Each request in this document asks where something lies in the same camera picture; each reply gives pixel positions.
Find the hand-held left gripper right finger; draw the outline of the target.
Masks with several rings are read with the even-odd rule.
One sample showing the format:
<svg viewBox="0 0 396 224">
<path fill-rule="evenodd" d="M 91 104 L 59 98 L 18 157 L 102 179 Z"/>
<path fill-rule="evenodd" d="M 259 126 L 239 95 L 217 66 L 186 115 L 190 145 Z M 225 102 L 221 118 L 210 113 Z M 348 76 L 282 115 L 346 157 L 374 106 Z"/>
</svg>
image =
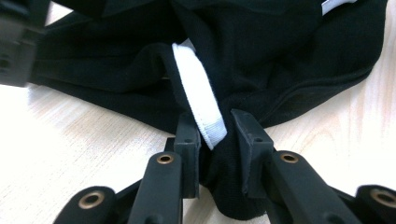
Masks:
<svg viewBox="0 0 396 224">
<path fill-rule="evenodd" d="M 260 123 L 248 112 L 231 111 L 241 157 L 242 192 L 248 198 L 264 198 L 263 164 L 274 151 L 274 142 Z"/>
</svg>

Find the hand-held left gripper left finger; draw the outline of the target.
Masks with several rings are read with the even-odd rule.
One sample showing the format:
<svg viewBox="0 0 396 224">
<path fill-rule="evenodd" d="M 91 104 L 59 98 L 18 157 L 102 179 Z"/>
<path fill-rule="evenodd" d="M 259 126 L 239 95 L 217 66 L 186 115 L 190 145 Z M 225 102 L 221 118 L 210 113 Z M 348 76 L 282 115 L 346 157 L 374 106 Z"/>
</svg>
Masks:
<svg viewBox="0 0 396 224">
<path fill-rule="evenodd" d="M 199 150 L 201 136 L 194 118 L 188 113 L 179 116 L 177 132 L 166 140 L 165 151 L 172 151 L 182 159 L 182 197 L 199 197 Z"/>
</svg>

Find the black tank top white trim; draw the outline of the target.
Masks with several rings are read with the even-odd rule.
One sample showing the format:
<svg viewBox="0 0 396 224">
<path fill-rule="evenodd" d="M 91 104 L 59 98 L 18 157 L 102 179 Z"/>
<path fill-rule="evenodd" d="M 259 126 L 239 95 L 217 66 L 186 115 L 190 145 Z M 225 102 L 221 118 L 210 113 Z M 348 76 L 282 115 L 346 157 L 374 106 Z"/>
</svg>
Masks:
<svg viewBox="0 0 396 224">
<path fill-rule="evenodd" d="M 108 0 L 71 13 L 39 42 L 31 79 L 173 132 L 189 110 L 175 53 L 190 41 L 226 125 L 270 127 L 363 81 L 378 60 L 387 0 Z"/>
</svg>

